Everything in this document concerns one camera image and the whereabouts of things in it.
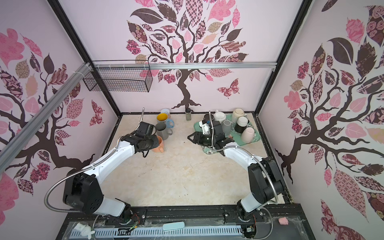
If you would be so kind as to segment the peach orange mug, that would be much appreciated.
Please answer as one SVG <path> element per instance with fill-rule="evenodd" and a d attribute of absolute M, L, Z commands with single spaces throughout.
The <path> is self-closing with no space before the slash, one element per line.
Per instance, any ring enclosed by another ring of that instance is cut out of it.
<path fill-rule="evenodd" d="M 165 151 L 164 141 L 160 136 L 157 136 L 157 138 L 158 138 L 159 145 L 156 148 L 152 149 L 152 151 L 155 153 L 163 153 Z"/>

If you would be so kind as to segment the dark grey mug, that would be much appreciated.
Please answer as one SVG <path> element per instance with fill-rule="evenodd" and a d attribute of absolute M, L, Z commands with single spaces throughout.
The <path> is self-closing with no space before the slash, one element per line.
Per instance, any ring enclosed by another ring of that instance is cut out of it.
<path fill-rule="evenodd" d="M 164 141 L 173 135 L 173 130 L 168 128 L 165 123 L 157 123 L 155 125 L 157 135 L 161 137 Z"/>

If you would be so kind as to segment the blue iridescent mug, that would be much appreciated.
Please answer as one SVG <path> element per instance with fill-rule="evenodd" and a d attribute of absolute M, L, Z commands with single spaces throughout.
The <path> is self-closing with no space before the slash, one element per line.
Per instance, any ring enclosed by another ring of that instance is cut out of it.
<path fill-rule="evenodd" d="M 174 121 L 169 118 L 168 114 L 165 113 L 160 113 L 157 115 L 157 121 L 158 123 L 164 123 L 169 129 L 172 129 L 175 126 Z"/>

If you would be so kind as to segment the light grey mug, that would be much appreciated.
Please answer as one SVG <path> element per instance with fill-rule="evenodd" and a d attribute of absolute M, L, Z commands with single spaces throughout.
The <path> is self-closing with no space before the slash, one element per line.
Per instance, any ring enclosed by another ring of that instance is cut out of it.
<path fill-rule="evenodd" d="M 222 122 L 222 129 L 226 136 L 229 136 L 232 131 L 232 122 L 230 120 L 224 120 Z"/>

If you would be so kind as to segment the green floral tray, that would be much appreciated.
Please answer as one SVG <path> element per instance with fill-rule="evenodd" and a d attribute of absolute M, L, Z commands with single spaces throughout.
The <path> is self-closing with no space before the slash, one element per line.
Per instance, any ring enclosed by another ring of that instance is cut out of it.
<path fill-rule="evenodd" d="M 231 122 L 231 120 L 232 120 L 232 114 L 226 114 L 226 119 L 227 119 L 228 121 Z M 200 121 L 200 122 L 196 122 L 196 123 L 194 124 L 194 130 L 195 130 L 196 132 L 203 132 L 202 127 L 200 127 L 200 123 L 201 123 L 201 122 L 202 122 L 202 121 Z M 241 136 L 242 136 L 243 133 L 238 133 L 238 132 L 235 130 L 235 125 L 236 125 L 236 124 L 234 124 L 234 123 L 232 123 L 232 122 L 231 122 L 231 124 L 232 124 L 232 128 L 231 128 L 231 134 L 229 135 L 229 137 L 230 137 L 231 139 L 233 139 L 239 146 L 244 146 L 244 145 L 247 145 L 247 144 L 250 144 L 250 143 L 254 143 L 254 142 L 258 142 L 258 141 L 261 140 L 261 136 L 260 136 L 260 134 L 259 134 L 259 132 L 258 132 L 258 129 L 257 129 L 256 127 L 253 126 L 252 122 L 251 122 L 249 119 L 248 119 L 248 124 L 247 124 L 246 128 L 252 128 L 252 129 L 255 131 L 255 133 L 254 133 L 254 137 L 253 137 L 253 139 L 252 139 L 249 143 L 244 143 L 244 142 L 242 141 Z M 203 152 L 204 152 L 206 155 L 213 155 L 213 154 L 216 154 L 216 153 L 217 153 L 217 152 L 215 152 L 213 149 L 210 149 L 210 148 L 208 148 L 208 147 L 206 147 L 206 146 L 202 146 L 202 149 L 203 149 Z"/>

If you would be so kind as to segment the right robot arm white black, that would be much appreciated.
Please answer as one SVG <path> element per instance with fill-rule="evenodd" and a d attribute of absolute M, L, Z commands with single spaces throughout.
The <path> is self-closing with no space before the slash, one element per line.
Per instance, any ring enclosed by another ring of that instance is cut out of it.
<path fill-rule="evenodd" d="M 278 196 L 286 188 L 282 173 L 272 158 L 261 158 L 226 137 L 217 121 L 203 121 L 203 131 L 187 136 L 196 145 L 207 147 L 229 158 L 248 171 L 250 193 L 237 203 L 239 219 L 249 221 L 251 215 L 268 204 L 278 204 Z"/>

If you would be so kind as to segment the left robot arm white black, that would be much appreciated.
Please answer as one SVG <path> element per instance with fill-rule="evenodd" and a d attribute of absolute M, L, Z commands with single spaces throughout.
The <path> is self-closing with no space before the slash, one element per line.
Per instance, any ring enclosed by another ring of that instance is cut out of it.
<path fill-rule="evenodd" d="M 117 146 L 95 161 L 89 169 L 65 180 L 63 202 L 72 209 L 90 215 L 112 216 L 123 222 L 131 219 L 131 205 L 118 199 L 104 196 L 101 184 L 120 164 L 136 153 L 144 157 L 160 145 L 155 134 L 127 134 L 119 139 Z"/>

